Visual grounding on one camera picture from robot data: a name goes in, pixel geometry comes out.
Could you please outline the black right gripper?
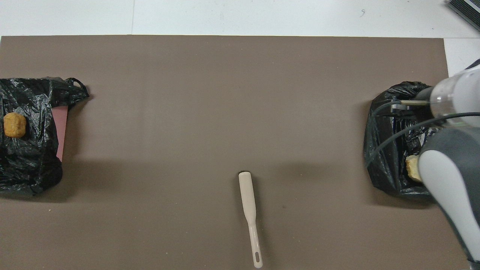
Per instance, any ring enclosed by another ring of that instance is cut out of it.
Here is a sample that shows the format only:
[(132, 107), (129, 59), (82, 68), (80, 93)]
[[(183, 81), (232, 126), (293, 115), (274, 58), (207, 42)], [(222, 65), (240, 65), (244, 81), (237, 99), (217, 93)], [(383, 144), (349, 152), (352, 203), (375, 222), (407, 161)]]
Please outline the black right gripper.
[[(428, 87), (421, 90), (416, 96), (412, 99), (413, 101), (425, 101), (425, 105), (416, 105), (412, 106), (413, 111), (418, 113), (431, 113), (430, 106), (430, 97), (433, 87)], [(400, 111), (409, 110), (409, 105), (403, 100), (393, 100), (391, 101), (391, 113), (399, 113)]]

